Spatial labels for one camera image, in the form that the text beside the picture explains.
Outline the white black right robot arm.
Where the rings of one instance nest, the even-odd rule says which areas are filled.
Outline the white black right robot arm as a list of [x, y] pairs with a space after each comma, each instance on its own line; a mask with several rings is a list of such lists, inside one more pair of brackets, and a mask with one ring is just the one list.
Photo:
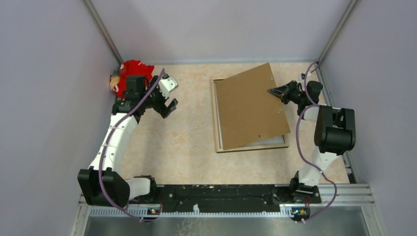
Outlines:
[[315, 123], [315, 149], [310, 159], [277, 192], [281, 201], [301, 203], [319, 196], [318, 184], [325, 169], [356, 143], [355, 113], [352, 109], [319, 105], [323, 85], [317, 81], [291, 81], [277, 87], [265, 79], [232, 77], [213, 84], [213, 116], [218, 151], [233, 152], [279, 148], [278, 139], [290, 133], [283, 106], [297, 105], [298, 119]]

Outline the wooden picture frame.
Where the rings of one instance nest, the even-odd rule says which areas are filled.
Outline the wooden picture frame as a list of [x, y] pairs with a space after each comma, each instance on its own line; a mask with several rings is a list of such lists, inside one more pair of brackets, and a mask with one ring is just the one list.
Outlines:
[[[216, 93], [216, 83], [221, 81], [221, 79], [214, 79], [210, 82], [210, 96], [211, 96], [211, 109], [212, 109], [212, 120], [213, 120], [213, 131], [214, 131], [214, 143], [215, 143], [215, 152], [216, 153], [231, 153], [231, 152], [242, 152], [242, 151], [256, 151], [256, 150], [268, 150], [268, 149], [282, 149], [288, 147], [279, 147], [279, 148], [263, 148], [263, 149], [224, 149], [222, 134], [221, 134], [221, 125], [220, 125], [220, 116], [218, 111], [217, 103], [217, 93]], [[287, 134], [284, 134], [286, 142], [289, 144], [289, 138]]]

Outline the mountain landscape photo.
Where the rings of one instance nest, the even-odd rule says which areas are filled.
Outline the mountain landscape photo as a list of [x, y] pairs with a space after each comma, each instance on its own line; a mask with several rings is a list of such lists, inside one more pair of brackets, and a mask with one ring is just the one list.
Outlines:
[[234, 149], [263, 149], [263, 148], [281, 148], [288, 147], [285, 136], [276, 136], [270, 139], [260, 139], [259, 141], [248, 143]]

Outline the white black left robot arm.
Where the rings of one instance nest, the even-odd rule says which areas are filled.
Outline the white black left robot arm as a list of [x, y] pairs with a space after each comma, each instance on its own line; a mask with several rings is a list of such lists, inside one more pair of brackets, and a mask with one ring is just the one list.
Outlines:
[[176, 109], [178, 101], [166, 101], [178, 88], [176, 79], [168, 74], [148, 80], [142, 75], [128, 76], [126, 90], [111, 113], [110, 125], [99, 151], [88, 168], [81, 169], [77, 180], [88, 205], [126, 207], [134, 199], [145, 203], [157, 199], [156, 181], [152, 176], [124, 179], [120, 176], [122, 159], [128, 141], [147, 109], [153, 109], [167, 118]]

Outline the brown cardboard backing board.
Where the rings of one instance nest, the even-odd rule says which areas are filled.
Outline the brown cardboard backing board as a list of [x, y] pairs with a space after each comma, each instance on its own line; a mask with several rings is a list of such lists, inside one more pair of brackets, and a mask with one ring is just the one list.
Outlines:
[[268, 93], [277, 86], [269, 63], [215, 86], [224, 149], [290, 134], [283, 103]]

